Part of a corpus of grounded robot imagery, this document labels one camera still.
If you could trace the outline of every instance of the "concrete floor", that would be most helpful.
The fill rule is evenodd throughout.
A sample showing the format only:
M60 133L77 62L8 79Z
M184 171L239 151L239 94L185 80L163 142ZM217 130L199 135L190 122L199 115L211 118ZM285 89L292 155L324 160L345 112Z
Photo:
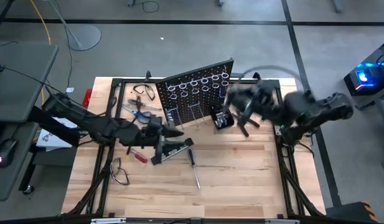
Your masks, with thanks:
M125 0L59 0L66 19L148 19L285 21L281 0L226 0L223 8L207 0L159 0L160 10L145 13L129 8ZM45 1L35 1L44 18L57 16ZM384 22L384 0L344 0L344 12L336 14L328 0L288 0L293 21ZM28 0L17 0L7 18L37 18ZM297 69L287 26L99 24L100 43L85 52L72 51L70 96L82 101L95 77L168 77L230 57L233 72L255 65L274 64ZM64 90L70 57L63 25L48 24L59 54L49 75ZM309 84L318 98L339 91L347 93L342 78L368 54L384 43L384 27L294 26ZM0 41L47 44L42 24L5 22ZM264 77L287 77L263 72ZM366 200L378 221L384 222L384 125L375 108L355 111L347 121L322 125L325 144L343 204ZM314 143L316 166L327 208L332 202L322 162ZM0 202L0 220L57 215L67 187L70 167L39 167L33 176L37 190L25 197L14 191Z

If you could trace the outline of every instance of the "robotic arm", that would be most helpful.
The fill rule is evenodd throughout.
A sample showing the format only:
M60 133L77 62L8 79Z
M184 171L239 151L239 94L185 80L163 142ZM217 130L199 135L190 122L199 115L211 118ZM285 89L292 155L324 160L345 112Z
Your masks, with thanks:
M228 92L225 107L236 107L239 112L238 125L246 136L244 125L253 113L280 126L287 145L295 145L304 133L313 131L327 121L348 119L354 113L349 99L342 93L316 100L310 90L296 91L288 93L283 103L276 104L273 91L274 86L270 83L259 81L249 87L233 85Z
M161 163L161 153L170 152L184 145L184 142L166 139L178 137L184 133L168 124L163 124L162 118L155 115L152 115L146 127L139 129L133 122L123 118L116 119L93 114L85 108L74 105L67 95L51 92L42 109L58 118L66 118L88 131L92 140L98 144L109 146L115 139L119 139L119 143L128 147L153 146L157 152L155 156L157 163Z

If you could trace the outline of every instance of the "desk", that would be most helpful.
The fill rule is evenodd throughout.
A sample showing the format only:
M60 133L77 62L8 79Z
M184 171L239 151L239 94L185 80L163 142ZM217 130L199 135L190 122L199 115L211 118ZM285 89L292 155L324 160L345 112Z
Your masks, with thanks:
M57 52L58 47L55 45L6 45L0 47L0 65L44 82ZM28 120L41 88L42 84L16 72L8 69L0 72L0 124L3 127L0 142L10 138L17 125L21 125L14 136L19 142L12 164L7 168L0 168L0 201L8 198L37 131L38 124L21 123Z
M280 84L283 95L296 90L293 79L280 79ZM111 78L95 79L88 108L91 112L97 114L105 110L110 85ZM136 97L133 86L132 83L126 85L124 103ZM157 95L154 101L150 101L145 94L141 98L143 102L161 107ZM164 117L162 111L155 113ZM121 110L121 117L133 118L126 110ZM257 115L252 119L260 120ZM197 120L198 128L194 122L184 124L185 134L180 137L192 138L195 143L192 148L202 186L200 190L196 186L186 151L153 166L150 162L142 164L133 156L127 156L126 148L116 144L114 157L121 157L122 168L127 170L131 185L122 186L110 179L105 215L115 212L117 217L145 218L286 216L271 124L260 121L259 129L247 124L250 137L245 138L236 126L218 133L212 120L209 117L205 120L207 124L202 119ZM135 149L148 158L154 155L150 147ZM89 188L97 150L98 145L93 142L78 148L62 212L71 210ZM302 189L317 209L325 213L312 154L296 146L294 156ZM95 200L99 199L100 190L97 192ZM296 211L295 195L292 190L290 193Z

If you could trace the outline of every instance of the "pegboard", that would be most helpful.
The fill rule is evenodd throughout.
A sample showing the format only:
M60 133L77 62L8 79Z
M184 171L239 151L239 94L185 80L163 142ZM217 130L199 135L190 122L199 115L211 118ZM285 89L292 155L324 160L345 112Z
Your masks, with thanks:
M212 106L225 101L232 67L231 58L156 82L165 114L171 114L176 126L210 116Z

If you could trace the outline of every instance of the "wooden table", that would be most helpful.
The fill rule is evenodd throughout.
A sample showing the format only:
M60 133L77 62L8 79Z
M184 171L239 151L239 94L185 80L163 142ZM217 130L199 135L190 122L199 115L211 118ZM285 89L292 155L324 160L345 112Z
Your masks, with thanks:
M97 114L106 109L111 79L95 79L88 108L91 112ZM279 81L283 96L296 90L293 79L282 78ZM133 86L132 83L126 85L124 103L135 99ZM143 102L161 108L157 94L154 101L150 101L146 94L141 98ZM154 113L164 117L162 111ZM133 118L126 110L121 111L121 117ZM257 115L251 118L261 127L255 129L247 124L249 138L245 138L236 126L216 131L210 117L205 118L207 124L198 119L198 128L194 122L184 124L185 134L179 139L192 138L195 143L192 148L202 186L200 190L187 151L153 166L150 161L143 164L133 156L127 156L126 148L117 144L114 158L121 158L122 168L129 174L131 185L123 186L110 179L105 214L115 212L116 217L146 218L276 218L277 214L286 217L271 123L260 121ZM152 147L135 149L149 159L154 155ZM97 150L98 145L93 142L78 148L62 212L71 210L89 188ZM325 213L312 154L296 146L294 156L301 188L317 209ZM294 211L297 211L291 187L290 194ZM97 193L94 211L99 196Z

